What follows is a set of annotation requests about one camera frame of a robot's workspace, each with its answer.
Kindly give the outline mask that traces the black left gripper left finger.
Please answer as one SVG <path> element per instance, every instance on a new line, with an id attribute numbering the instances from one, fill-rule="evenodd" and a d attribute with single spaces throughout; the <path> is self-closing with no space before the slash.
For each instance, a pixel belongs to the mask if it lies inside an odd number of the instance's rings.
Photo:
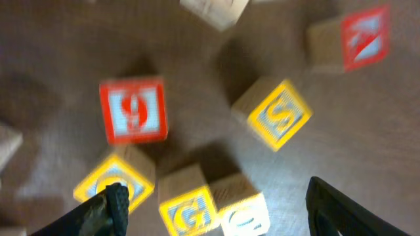
<path id="1" fill-rule="evenodd" d="M 31 236 L 125 236 L 128 216 L 129 190 L 114 183 Z"/>

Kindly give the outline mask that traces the yellow S wooden block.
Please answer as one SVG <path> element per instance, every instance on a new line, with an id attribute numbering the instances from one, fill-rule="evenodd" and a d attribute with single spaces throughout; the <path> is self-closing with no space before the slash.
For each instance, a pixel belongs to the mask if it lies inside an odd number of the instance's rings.
<path id="1" fill-rule="evenodd" d="M 281 149 L 313 112 L 289 79 L 257 79 L 233 104 L 232 113 L 272 151 Z"/>

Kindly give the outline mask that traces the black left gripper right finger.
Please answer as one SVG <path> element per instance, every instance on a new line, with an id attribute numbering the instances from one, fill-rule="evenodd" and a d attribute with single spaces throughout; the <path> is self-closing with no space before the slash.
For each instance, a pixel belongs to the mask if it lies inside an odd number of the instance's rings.
<path id="1" fill-rule="evenodd" d="M 311 236 L 405 236 L 321 178 L 311 177 L 306 192 Z"/>

